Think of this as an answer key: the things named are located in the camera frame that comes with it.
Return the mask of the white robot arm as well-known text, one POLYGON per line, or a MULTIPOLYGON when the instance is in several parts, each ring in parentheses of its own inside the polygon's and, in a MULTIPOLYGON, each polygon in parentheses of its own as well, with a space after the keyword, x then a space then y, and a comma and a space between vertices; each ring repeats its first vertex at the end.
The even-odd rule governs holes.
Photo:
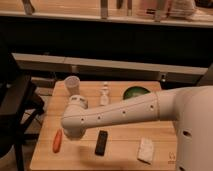
POLYGON ((80 139, 89 128, 158 120, 177 123, 176 171, 213 171, 213 86, 151 92, 96 108, 74 95, 61 125, 67 137, 80 139))

